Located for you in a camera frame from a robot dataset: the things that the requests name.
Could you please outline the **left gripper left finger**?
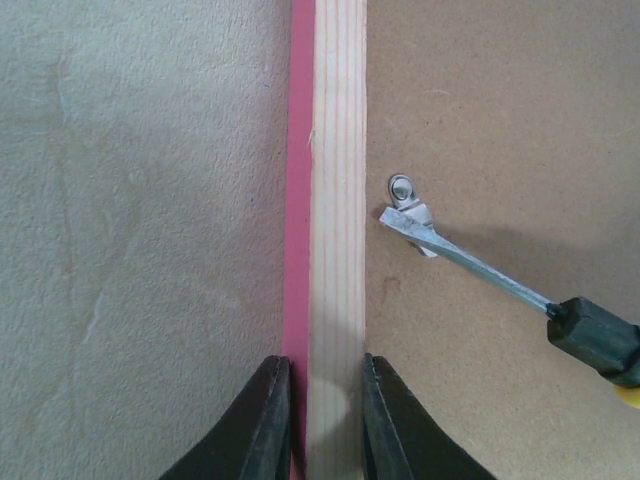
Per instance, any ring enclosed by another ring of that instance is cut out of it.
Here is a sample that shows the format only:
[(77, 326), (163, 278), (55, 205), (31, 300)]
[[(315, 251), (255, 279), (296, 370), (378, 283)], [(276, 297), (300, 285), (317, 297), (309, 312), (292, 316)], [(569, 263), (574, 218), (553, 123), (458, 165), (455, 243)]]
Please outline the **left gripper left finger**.
[(215, 426), (164, 479), (288, 479), (290, 365), (268, 356)]

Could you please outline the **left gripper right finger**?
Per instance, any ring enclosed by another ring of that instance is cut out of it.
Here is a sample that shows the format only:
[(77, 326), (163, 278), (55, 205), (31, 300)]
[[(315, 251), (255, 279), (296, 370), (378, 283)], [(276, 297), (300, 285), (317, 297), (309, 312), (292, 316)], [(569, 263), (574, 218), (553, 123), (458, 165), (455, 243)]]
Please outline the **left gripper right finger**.
[(429, 415), (389, 361), (362, 363), (366, 479), (491, 479), (493, 474)]

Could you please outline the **yellow handled screwdriver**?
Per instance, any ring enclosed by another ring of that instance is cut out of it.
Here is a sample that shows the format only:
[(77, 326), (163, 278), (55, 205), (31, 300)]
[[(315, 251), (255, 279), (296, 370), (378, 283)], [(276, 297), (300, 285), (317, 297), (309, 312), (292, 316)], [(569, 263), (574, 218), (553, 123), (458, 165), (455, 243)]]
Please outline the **yellow handled screwdriver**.
[(385, 208), (379, 221), (410, 243), (446, 258), (545, 314), (549, 343), (613, 384), (625, 404), (639, 407), (637, 325), (584, 297), (555, 303), (457, 247), (433, 227), (393, 207)]

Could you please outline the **pink wooden photo frame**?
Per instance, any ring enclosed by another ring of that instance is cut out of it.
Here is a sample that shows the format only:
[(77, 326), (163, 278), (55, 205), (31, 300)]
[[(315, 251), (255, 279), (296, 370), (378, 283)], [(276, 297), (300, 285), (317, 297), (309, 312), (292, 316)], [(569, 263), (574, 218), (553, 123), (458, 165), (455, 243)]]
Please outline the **pink wooden photo frame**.
[(639, 413), (551, 346), (543, 313), (378, 216), (408, 176), (437, 231), (561, 302), (639, 319), (635, 1), (315, 1), (308, 177), (288, 205), (283, 345), (301, 378), (298, 478), (359, 479), (360, 368), (387, 358), (501, 479), (635, 479)]

